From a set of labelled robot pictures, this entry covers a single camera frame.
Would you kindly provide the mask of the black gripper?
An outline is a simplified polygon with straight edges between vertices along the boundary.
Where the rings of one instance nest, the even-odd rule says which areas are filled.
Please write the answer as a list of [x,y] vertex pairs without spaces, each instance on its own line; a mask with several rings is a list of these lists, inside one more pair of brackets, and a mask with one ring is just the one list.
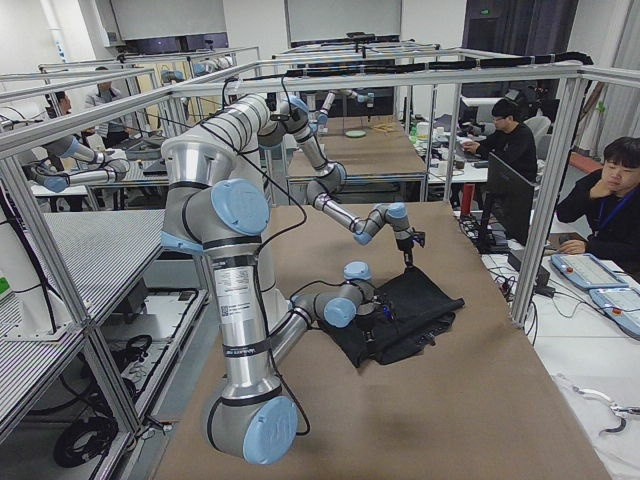
[[394,236],[398,249],[403,251],[405,266],[412,268],[414,266],[412,249],[415,245],[420,248],[425,246],[426,233],[416,230],[414,227],[396,227],[394,228]]
[[359,307],[357,327],[360,330],[373,330],[395,321],[392,303],[386,297],[375,296],[369,303]]

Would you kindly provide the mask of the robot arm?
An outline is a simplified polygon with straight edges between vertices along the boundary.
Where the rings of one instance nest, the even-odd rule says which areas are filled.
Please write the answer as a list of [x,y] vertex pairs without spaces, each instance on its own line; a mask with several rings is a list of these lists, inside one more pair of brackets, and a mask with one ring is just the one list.
[[[202,122],[199,132],[211,142],[217,156],[231,155],[227,159],[230,169],[237,162],[256,167],[249,157],[254,145],[272,146],[285,134],[293,135],[316,172],[307,186],[309,204],[347,228],[361,245],[368,244],[384,226],[391,226],[405,265],[413,266],[413,247],[424,245],[425,234],[410,225],[405,205],[382,204],[361,218],[336,203],[333,194],[344,185],[346,170],[327,159],[309,126],[306,108],[297,98],[281,103],[273,112],[262,96],[247,95]],[[270,220],[270,208],[262,190],[246,178],[219,180],[193,195],[184,210],[192,213],[192,229],[205,251],[242,242],[258,249],[266,244],[262,233]]]
[[321,320],[345,327],[375,311],[368,267],[338,291],[300,295],[271,327],[259,286],[258,247],[270,220],[261,186],[236,178],[234,149],[193,135],[162,146],[170,192],[161,241],[167,249],[205,257],[221,322],[226,377],[204,416],[209,443],[250,464],[279,461],[297,435],[298,408],[284,394],[277,362]]

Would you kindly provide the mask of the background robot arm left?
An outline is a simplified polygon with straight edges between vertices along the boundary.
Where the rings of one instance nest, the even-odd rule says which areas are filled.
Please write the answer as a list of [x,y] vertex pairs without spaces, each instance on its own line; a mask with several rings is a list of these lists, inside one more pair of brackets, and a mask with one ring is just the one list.
[[[424,245],[425,235],[411,226],[405,204],[380,204],[365,218],[342,208],[332,194],[343,185],[345,169],[324,158],[314,138],[304,144],[320,163],[318,177],[307,186],[310,205],[348,229],[361,245],[390,226],[405,264],[412,265],[412,250]],[[17,158],[28,180],[52,192],[73,185],[117,183],[131,168],[126,156],[91,149],[74,134],[41,147],[44,157],[26,149]],[[165,248],[207,255],[226,248],[263,248],[271,209],[261,182],[253,177],[262,171],[254,151],[218,137],[185,134],[165,141],[161,154],[169,178],[161,231]]]

